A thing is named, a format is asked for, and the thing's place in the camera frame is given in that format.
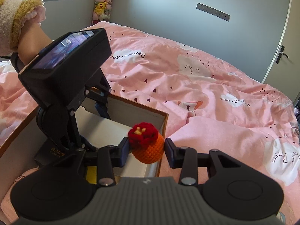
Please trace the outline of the person left hand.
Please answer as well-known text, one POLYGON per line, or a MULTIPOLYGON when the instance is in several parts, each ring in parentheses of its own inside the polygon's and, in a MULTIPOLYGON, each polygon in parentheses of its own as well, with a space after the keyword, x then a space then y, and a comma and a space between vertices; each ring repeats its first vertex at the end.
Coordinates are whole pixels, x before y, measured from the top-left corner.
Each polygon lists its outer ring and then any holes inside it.
POLYGON ((40 24, 36 23, 33 19, 28 20, 21 30, 17 48, 18 56, 27 65, 42 49, 51 43, 52 39, 44 33, 40 24))

